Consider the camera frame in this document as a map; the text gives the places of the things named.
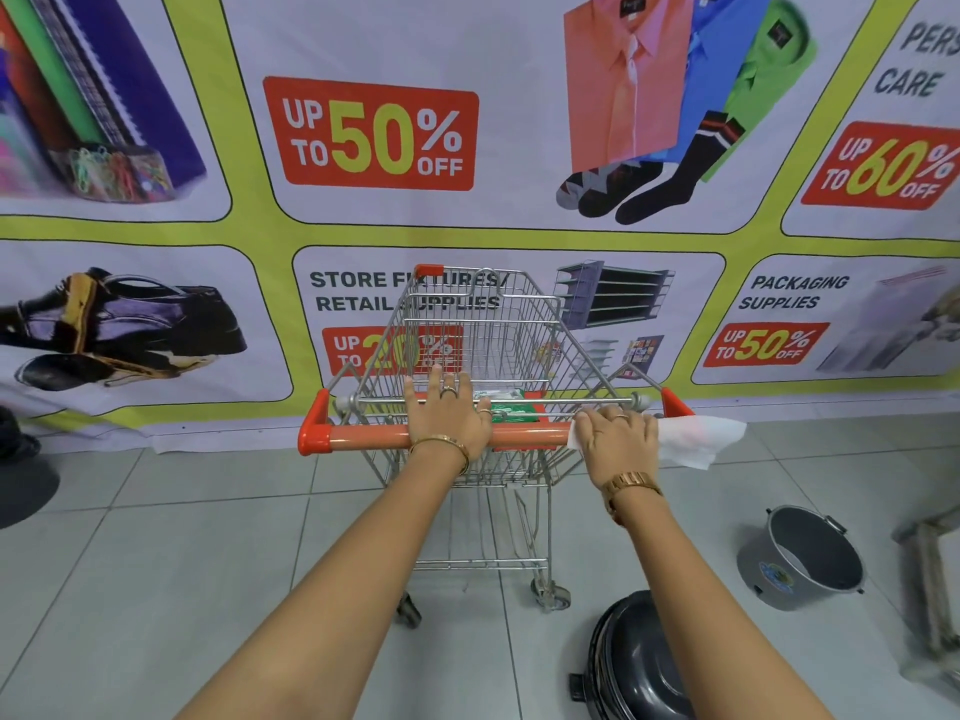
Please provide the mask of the person's left hand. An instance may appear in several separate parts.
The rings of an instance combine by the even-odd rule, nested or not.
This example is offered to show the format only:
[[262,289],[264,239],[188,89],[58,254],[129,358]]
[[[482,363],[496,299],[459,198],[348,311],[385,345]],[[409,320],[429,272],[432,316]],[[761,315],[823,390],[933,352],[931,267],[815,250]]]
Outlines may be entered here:
[[475,460],[489,443],[490,436],[474,436],[475,404],[490,403],[488,399],[476,402],[471,378],[464,372],[443,372],[442,397],[427,403],[425,391],[417,391],[412,379],[404,383],[404,400],[411,443],[427,435],[447,435],[463,443]]

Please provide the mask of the person's right hand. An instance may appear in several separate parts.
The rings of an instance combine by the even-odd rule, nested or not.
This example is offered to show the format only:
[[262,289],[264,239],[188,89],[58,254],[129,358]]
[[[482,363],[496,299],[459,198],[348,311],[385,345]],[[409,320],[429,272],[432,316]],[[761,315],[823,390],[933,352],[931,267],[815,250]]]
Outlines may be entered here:
[[[583,461],[591,483],[597,490],[618,473],[638,472],[627,470],[623,461],[629,461],[629,454],[640,447],[657,447],[659,429],[651,418],[654,415],[642,411],[636,412],[638,417],[629,434],[620,434],[600,437],[594,442],[579,442],[582,448]],[[649,475],[658,484],[657,474]]]

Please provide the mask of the metal shopping cart orange handle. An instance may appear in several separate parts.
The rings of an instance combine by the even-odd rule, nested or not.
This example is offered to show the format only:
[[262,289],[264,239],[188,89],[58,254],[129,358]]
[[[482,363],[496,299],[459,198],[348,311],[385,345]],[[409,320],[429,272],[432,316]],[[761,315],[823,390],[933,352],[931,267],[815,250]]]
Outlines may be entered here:
[[571,605],[554,578],[553,489],[579,464],[567,446],[575,414],[610,405],[640,412],[649,386],[666,417],[692,411],[647,375],[630,341],[612,368],[617,340],[577,333],[636,326],[660,313],[675,279],[671,268],[585,260],[557,271],[548,292],[519,269],[419,264],[407,272],[327,275],[368,293],[318,298],[328,319],[319,354],[326,385],[300,429],[304,455],[358,451],[384,486],[402,474],[411,450],[451,461],[453,486],[476,497],[478,520],[502,502],[510,548],[487,550],[493,529],[479,528],[476,556],[420,559],[422,571],[526,571],[546,612]]

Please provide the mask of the white wet wipe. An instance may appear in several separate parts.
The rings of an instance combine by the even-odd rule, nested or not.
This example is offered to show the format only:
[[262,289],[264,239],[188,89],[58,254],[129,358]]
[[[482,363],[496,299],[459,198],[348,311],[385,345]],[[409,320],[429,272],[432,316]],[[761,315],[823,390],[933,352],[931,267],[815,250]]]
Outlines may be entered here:
[[627,471],[653,475],[662,460],[672,465],[705,471],[717,455],[738,443],[747,431],[745,422],[712,415],[651,417],[656,424],[656,447],[633,449],[623,464]]

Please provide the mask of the person's left forearm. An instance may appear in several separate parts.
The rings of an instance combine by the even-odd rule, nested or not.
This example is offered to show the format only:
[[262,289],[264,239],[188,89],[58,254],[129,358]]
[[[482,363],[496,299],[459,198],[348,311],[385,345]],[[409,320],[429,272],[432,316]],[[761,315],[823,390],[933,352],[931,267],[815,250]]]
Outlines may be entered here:
[[352,720],[456,476],[410,456],[174,720]]

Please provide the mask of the person's right forearm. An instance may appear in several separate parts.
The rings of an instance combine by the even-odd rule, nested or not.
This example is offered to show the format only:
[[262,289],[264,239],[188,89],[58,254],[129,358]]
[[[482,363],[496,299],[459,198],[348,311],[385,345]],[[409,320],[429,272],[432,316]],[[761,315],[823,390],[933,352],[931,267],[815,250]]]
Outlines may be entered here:
[[719,579],[664,496],[614,502],[697,720],[835,720]]

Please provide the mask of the green wipes packet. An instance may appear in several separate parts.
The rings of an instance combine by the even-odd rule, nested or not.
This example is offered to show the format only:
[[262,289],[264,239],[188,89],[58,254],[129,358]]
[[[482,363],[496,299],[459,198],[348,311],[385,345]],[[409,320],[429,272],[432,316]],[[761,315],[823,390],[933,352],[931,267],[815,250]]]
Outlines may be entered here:
[[473,396],[476,402],[489,401],[488,412],[493,424],[537,423],[544,420],[546,413],[542,404],[528,399],[525,391],[519,388],[480,389]]

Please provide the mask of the gold bangle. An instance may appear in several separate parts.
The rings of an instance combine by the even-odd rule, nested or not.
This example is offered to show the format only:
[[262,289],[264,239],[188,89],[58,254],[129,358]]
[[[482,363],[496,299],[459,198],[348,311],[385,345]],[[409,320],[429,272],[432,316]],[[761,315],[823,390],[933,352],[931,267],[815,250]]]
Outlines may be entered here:
[[425,435],[414,440],[409,447],[409,455],[422,452],[433,463],[447,465],[455,475],[465,474],[471,466],[470,450],[457,438],[449,435]]

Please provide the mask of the gold wristwatch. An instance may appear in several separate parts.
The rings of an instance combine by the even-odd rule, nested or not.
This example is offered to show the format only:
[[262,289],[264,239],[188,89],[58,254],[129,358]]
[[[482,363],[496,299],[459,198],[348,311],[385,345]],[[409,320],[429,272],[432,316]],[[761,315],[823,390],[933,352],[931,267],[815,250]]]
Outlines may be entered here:
[[664,493],[659,485],[645,472],[629,471],[614,475],[602,485],[601,495],[603,497],[607,513],[614,523],[618,525],[622,525],[622,521],[615,505],[616,498],[622,492],[633,488],[641,488],[647,491],[652,491],[658,496],[664,496]]

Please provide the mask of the printed sale banner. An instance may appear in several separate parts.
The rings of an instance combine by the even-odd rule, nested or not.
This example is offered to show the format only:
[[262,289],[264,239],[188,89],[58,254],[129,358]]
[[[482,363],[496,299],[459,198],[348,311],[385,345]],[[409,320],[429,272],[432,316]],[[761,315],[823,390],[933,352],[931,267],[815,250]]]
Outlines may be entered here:
[[0,0],[0,404],[291,420],[427,322],[531,393],[960,411],[960,0]]

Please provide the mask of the black lidded bin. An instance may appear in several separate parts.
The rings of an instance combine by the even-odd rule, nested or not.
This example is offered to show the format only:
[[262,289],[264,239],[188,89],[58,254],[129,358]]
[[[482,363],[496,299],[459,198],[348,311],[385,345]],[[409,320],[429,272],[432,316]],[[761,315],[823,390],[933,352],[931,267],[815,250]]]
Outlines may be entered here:
[[696,720],[650,590],[620,599],[591,634],[585,668],[570,674],[572,702],[591,720]]

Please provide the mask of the grey plastic bucket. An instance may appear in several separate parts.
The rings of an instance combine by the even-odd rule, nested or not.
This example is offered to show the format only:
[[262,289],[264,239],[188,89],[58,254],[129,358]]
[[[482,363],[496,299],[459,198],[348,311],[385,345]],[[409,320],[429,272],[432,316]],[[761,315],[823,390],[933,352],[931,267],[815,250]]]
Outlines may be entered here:
[[781,612],[861,594],[867,579],[847,529],[800,506],[768,508],[764,525],[741,546],[736,564],[752,594]]

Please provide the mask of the black round object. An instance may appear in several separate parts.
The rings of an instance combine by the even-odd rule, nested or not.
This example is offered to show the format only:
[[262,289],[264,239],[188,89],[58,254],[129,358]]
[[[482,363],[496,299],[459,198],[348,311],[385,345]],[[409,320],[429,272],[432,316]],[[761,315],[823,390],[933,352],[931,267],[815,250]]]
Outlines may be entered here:
[[56,495],[61,477],[41,457],[41,443],[0,406],[0,530],[28,520]]

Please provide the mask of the wooden frame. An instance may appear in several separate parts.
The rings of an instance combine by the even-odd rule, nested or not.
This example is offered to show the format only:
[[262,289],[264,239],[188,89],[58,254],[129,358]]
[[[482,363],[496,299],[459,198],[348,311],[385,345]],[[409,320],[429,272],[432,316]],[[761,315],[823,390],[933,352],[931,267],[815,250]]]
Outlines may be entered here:
[[892,539],[905,551],[907,625],[920,644],[900,674],[960,691],[960,503],[901,524]]

